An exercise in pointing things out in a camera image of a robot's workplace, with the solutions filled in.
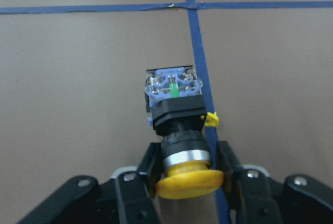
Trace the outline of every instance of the blue plastic terminal block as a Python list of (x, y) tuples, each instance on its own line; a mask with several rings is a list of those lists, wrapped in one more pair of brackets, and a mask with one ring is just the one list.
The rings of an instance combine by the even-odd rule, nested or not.
[(202, 81), (193, 71), (193, 66), (148, 70), (145, 92), (149, 108), (164, 99), (201, 95)]

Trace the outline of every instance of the silver screw head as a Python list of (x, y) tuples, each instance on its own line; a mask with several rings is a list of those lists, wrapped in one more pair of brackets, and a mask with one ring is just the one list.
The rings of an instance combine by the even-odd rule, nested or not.
[(135, 173), (127, 173), (124, 175), (124, 181), (133, 181), (135, 177)]
[(258, 178), (259, 177), (259, 172), (256, 170), (249, 170), (247, 173), (247, 176), (249, 178)]
[(90, 181), (88, 179), (83, 179), (78, 182), (78, 186), (88, 186)]
[(308, 184), (308, 181), (306, 180), (306, 178), (301, 177), (301, 176), (297, 176), (294, 178), (293, 182), (297, 185), (297, 186), (306, 186)]

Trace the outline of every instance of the bolt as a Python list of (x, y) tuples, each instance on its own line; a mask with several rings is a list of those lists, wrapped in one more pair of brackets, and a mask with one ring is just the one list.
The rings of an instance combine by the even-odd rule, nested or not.
[(135, 173), (127, 173), (124, 175), (124, 181), (133, 181), (135, 177)]
[(78, 186), (88, 186), (90, 181), (88, 179), (82, 179), (78, 182)]
[(259, 172), (256, 170), (249, 170), (247, 173), (247, 176), (249, 178), (258, 178), (259, 177)]
[(293, 182), (297, 186), (306, 186), (308, 184), (308, 181), (306, 180), (306, 178), (300, 177), (300, 176), (295, 177), (295, 179), (293, 180)]

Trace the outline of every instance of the yellow tab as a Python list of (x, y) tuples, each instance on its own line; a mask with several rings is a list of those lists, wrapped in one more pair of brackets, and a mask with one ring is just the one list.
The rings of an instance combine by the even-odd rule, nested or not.
[(220, 122), (220, 119), (217, 116), (216, 112), (214, 112), (214, 113), (207, 112), (206, 121), (204, 123), (205, 127), (214, 127), (214, 128), (216, 128), (216, 127), (219, 126), (219, 122)]

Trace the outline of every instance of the blue tape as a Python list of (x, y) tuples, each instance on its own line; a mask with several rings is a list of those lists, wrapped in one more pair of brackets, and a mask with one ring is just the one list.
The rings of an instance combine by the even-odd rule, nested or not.
[[(195, 0), (186, 0), (186, 2), (195, 3)], [(207, 110), (210, 112), (214, 112), (215, 110), (214, 110), (212, 92), (210, 88), (206, 56), (204, 54), (204, 48), (200, 32), (198, 10), (188, 10), (187, 14), (188, 14), (191, 39), (192, 39), (194, 61), (196, 64), (196, 72), (198, 77), (202, 79), (203, 83), (202, 87), (203, 99), (205, 101)], [(213, 167), (215, 167), (216, 143), (218, 141), (216, 129), (205, 128), (205, 134), (211, 150)], [(222, 189), (219, 189), (215, 192), (215, 202), (216, 202), (216, 210), (219, 219), (219, 224), (230, 224), (229, 207)]]
[(115, 4), (115, 5), (73, 5), (44, 7), (7, 7), (0, 8), (1, 14), (58, 14), (77, 12), (125, 12), (150, 11), (163, 9), (276, 9), (276, 8), (333, 8), (333, 1), (299, 1), (299, 2), (234, 2), (234, 3), (186, 3), (167, 4)]

